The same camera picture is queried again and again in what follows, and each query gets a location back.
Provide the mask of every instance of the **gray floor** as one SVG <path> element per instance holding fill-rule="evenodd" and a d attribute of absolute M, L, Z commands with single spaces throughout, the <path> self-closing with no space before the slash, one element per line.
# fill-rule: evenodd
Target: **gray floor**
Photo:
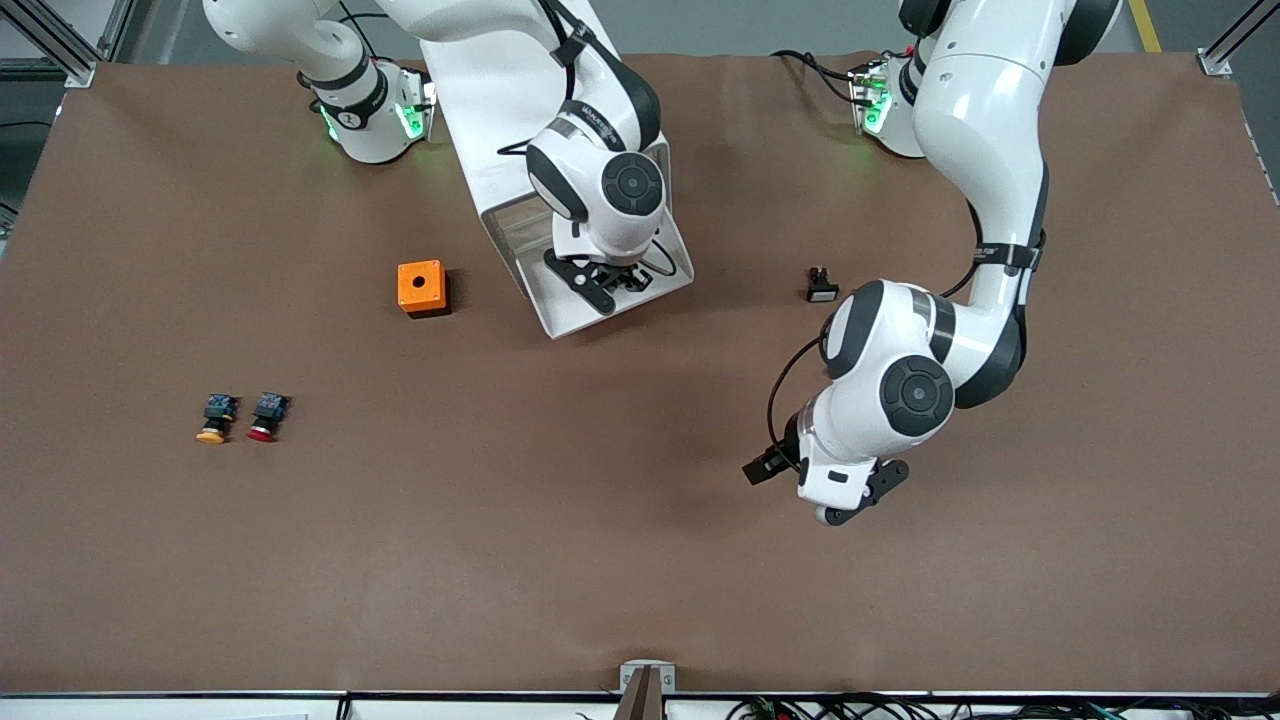
<path fill-rule="evenodd" d="M 1156 28 L 1169 50 L 1204 45 L 1238 17 L 1249 0 L 1148 0 Z M 355 13 L 378 12 L 372 0 L 349 0 Z M 841 54 L 902 47 L 910 37 L 896 18 L 892 0 L 593 0 L 622 53 L 689 55 L 765 55 L 782 47 Z M 340 17 L 338 8 L 332 18 Z M 417 56 L 416 41 L 390 22 L 366 18 L 361 27 L 378 54 Z M 134 63 L 266 63 L 223 44 L 205 20 L 201 0 L 151 0 L 131 33 L 122 59 Z M 1233 61 L 1245 108 L 1263 156 L 1280 164 L 1280 20 L 1263 28 Z M 1133 15 L 1124 17 L 1103 42 L 1105 51 L 1142 49 Z M 50 119 L 61 88 L 49 82 L 3 82 L 0 122 Z M 0 129 L 0 200 L 19 206 L 44 146 L 44 128 Z"/>
<path fill-rule="evenodd" d="M 1170 53 L 1212 45 L 1251 5 L 1253 0 L 1147 0 L 1160 42 Z M 1280 170 L 1280 18 L 1272 17 L 1240 46 L 1231 69 L 1258 152 L 1275 181 Z"/>

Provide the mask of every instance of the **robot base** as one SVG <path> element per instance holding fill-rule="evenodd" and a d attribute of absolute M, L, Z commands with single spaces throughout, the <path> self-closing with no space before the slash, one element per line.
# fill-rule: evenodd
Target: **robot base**
<path fill-rule="evenodd" d="M 860 87 L 854 83 L 850 83 L 849 88 L 855 97 L 877 102 L 873 110 L 854 106 L 854 124 L 859 132 L 874 137 L 893 155 L 918 159 L 924 158 L 924 151 L 915 141 L 915 129 L 911 127 L 911 105 L 900 91 L 890 90 L 897 87 L 899 76 L 910 61 L 906 58 L 892 58 L 872 70 L 873 77 L 884 81 L 884 90 Z"/>

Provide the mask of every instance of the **small black component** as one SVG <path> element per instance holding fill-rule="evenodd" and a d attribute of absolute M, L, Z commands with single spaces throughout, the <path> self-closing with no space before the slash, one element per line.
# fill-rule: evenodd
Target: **small black component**
<path fill-rule="evenodd" d="M 210 395 L 205 401 L 205 427 L 196 434 L 196 439 L 207 445 L 221 445 L 227 442 L 227 432 L 236 421 L 239 411 L 239 398 L 232 395 Z"/>
<path fill-rule="evenodd" d="M 827 279 L 827 268 L 809 268 L 809 291 L 804 299 L 809 302 L 835 302 L 840 297 L 840 286 Z"/>
<path fill-rule="evenodd" d="M 259 442 L 275 442 L 275 430 L 280 427 L 280 420 L 289 413 L 289 404 L 293 400 L 275 392 L 264 392 L 253 409 L 253 427 L 248 429 L 250 439 Z"/>

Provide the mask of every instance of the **white robot link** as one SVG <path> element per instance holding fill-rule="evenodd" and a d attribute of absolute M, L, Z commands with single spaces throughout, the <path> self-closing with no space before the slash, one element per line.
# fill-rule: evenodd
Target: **white robot link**
<path fill-rule="evenodd" d="M 806 346 L 820 346 L 831 384 L 781 439 L 771 418 L 771 447 L 744 466 L 753 484 L 795 469 L 818 520 L 844 524 L 906 479 L 906 464 L 887 456 L 1012 383 L 1044 242 L 1041 96 L 1052 67 L 1091 54 L 1119 9 L 1119 0 L 901 3 L 920 41 L 911 56 L 854 78 L 865 100 L 856 120 L 890 151 L 928 158 L 961 191 L 978 234 L 973 265 L 941 295 L 878 279 L 845 299 Z M 970 279 L 966 305 L 947 299 Z"/>
<path fill-rule="evenodd" d="M 434 85 L 415 70 L 370 58 L 347 26 L 320 19 L 337 0 L 204 0 L 214 31 L 232 47 L 294 63 L 319 100 L 330 135 L 352 159 L 388 163 L 425 137 Z M 564 102 L 527 142 L 498 149 L 525 155 L 529 178 L 554 210 L 545 260 L 600 314 L 611 292 L 643 291 L 641 259 L 653 243 L 667 183 L 644 154 L 658 137 L 658 96 L 561 0 L 379 0 L 420 40 L 461 41 L 517 31 L 566 69 Z M 662 268 L 652 266 L 654 272 Z"/>

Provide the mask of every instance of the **metal bracket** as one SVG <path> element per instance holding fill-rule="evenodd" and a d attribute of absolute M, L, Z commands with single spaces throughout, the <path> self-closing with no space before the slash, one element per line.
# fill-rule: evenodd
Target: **metal bracket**
<path fill-rule="evenodd" d="M 67 76 L 67 82 L 63 83 L 63 87 L 65 87 L 67 90 L 83 90 L 86 87 L 90 87 L 91 85 L 93 85 L 93 76 L 96 73 L 97 73 L 97 63 L 90 63 L 88 74 L 84 76 L 83 79 L 77 78 L 76 76 Z"/>
<path fill-rule="evenodd" d="M 1208 59 L 1208 50 L 1196 49 L 1196 59 L 1199 60 L 1201 70 L 1208 77 L 1231 77 L 1231 61 L 1224 59 L 1221 64 L 1213 65 Z"/>
<path fill-rule="evenodd" d="M 645 667 L 653 667 L 658 673 L 658 688 L 662 694 L 676 692 L 676 666 L 664 660 L 628 660 L 618 669 L 618 692 L 625 693 L 631 676 Z"/>
<path fill-rule="evenodd" d="M 613 720 L 662 720 L 663 696 L 676 689 L 676 666 L 660 660 L 632 660 L 618 670 L 622 700 Z"/>

